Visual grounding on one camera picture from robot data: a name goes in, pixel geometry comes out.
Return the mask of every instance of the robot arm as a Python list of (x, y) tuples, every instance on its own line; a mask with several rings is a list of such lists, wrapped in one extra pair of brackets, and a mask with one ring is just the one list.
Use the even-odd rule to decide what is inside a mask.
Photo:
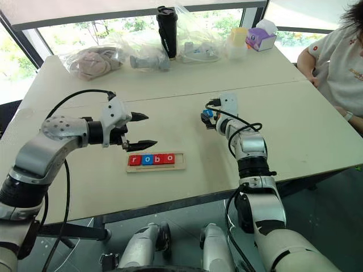
[(0, 270), (15, 271), (17, 260), (30, 253), (39, 229), (35, 217), (67, 155), (88, 144), (116, 144), (126, 151), (146, 149), (156, 141), (129, 143), (125, 134), (127, 122), (147, 118), (127, 111), (113, 97), (100, 121), (53, 116), (43, 122), (38, 135), (20, 149), (0, 190)]
[[(209, 104), (238, 116), (233, 93)], [(285, 209), (272, 177), (276, 173), (269, 170), (266, 144), (258, 130), (223, 113), (214, 118), (215, 126), (212, 119), (202, 114), (207, 128), (215, 127), (234, 149), (240, 177), (240, 193), (234, 200), (238, 223), (244, 232), (254, 233), (266, 271), (339, 271), (302, 235), (286, 229)]]

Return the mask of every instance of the plastic bag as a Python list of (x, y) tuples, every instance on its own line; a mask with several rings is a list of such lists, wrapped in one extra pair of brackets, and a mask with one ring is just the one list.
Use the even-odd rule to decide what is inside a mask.
[(178, 56), (186, 62), (214, 62), (221, 58), (222, 38), (213, 31), (202, 27), (197, 18), (185, 7), (175, 6), (178, 15)]
[(160, 43), (160, 37), (156, 31), (136, 31), (123, 36), (113, 33), (109, 37), (109, 41), (124, 46), (128, 63), (134, 69), (167, 71), (170, 68), (169, 57)]
[(119, 69), (126, 54), (118, 46), (102, 45), (59, 55), (59, 58), (71, 75), (88, 81)]

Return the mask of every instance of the yellow lid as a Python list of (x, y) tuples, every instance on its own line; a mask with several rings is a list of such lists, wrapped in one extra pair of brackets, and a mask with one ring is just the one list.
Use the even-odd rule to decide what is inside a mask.
[(235, 27), (231, 30), (231, 39), (234, 46), (243, 46), (246, 43), (248, 29), (246, 27)]

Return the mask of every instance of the dark hair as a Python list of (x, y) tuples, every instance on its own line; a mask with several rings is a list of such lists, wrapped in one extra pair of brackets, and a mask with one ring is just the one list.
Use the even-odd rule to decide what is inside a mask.
[(363, 0), (360, 0), (355, 5), (351, 5), (351, 8), (341, 18), (346, 27), (354, 27), (356, 32), (358, 32), (359, 34), (362, 34), (363, 33)]

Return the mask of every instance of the window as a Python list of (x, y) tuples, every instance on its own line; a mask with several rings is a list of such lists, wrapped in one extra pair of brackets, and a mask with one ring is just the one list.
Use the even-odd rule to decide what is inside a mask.
[(25, 97), (36, 68), (0, 24), (0, 104)]
[(237, 8), (233, 10), (197, 11), (192, 12), (192, 14), (204, 22), (206, 29), (213, 29), (223, 38), (227, 38), (232, 28), (239, 27), (242, 12), (242, 8)]
[(38, 28), (54, 54), (65, 54), (103, 44), (104, 39), (112, 32), (122, 34), (146, 29), (158, 29), (155, 16), (96, 20)]
[(279, 27), (335, 30), (348, 5), (358, 0), (270, 0), (265, 18)]
[[(238, 27), (243, 9), (192, 12), (208, 29), (215, 29), (226, 37), (231, 28)], [(113, 32), (121, 34), (146, 29), (158, 30), (155, 15), (90, 22), (54, 25), (38, 28), (54, 54), (64, 54), (104, 43)]]
[(297, 62), (301, 51), (326, 36), (326, 34), (290, 31), (277, 31), (276, 35), (275, 46), (290, 62)]

